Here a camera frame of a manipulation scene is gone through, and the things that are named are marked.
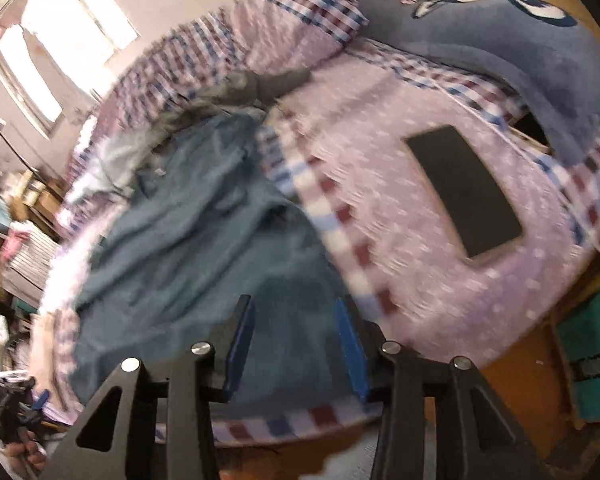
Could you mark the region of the person left hand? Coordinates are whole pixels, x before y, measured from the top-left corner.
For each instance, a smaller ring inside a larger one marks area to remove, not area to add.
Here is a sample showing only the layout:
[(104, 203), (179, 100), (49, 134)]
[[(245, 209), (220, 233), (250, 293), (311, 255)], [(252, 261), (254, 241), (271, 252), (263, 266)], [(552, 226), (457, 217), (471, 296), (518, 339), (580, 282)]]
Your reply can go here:
[(42, 471), (47, 463), (46, 455), (41, 452), (35, 441), (6, 444), (3, 448), (3, 454), (7, 458), (12, 472), (19, 474), (22, 478), (26, 478), (28, 474), (27, 467), (24, 464), (28, 464), (32, 470)]

